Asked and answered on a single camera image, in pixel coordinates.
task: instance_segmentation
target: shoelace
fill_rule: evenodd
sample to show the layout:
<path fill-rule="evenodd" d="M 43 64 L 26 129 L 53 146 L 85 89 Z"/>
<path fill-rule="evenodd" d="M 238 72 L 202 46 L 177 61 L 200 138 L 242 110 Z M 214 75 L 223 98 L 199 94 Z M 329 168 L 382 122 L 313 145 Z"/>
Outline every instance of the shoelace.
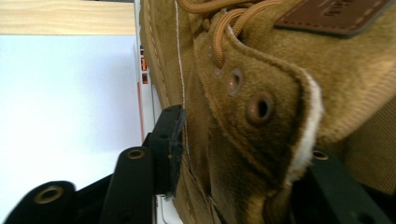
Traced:
<path fill-rule="evenodd" d="M 262 10 L 279 5 L 282 2 L 281 0 L 214 0 L 210 2 L 194 4 L 189 2 L 189 0 L 177 1 L 185 10 L 195 14 L 210 14 L 227 7 L 241 7 L 228 11 L 220 19 L 219 23 L 215 27 L 212 49 L 215 64 L 218 68 L 221 68 L 224 65 L 224 53 L 221 47 L 221 39 L 227 26 L 232 23 L 233 34 L 238 37 L 252 16 Z M 209 30 L 210 20 L 205 19 L 203 26 L 206 30 Z"/>

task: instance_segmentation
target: leather tag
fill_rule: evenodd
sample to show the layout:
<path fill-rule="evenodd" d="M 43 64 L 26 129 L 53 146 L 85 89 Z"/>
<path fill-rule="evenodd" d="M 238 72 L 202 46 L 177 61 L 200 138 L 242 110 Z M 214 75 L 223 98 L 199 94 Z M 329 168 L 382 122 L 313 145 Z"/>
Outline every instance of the leather tag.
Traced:
<path fill-rule="evenodd" d="M 352 37 L 393 0 L 303 0 L 275 23 L 276 28 Z"/>

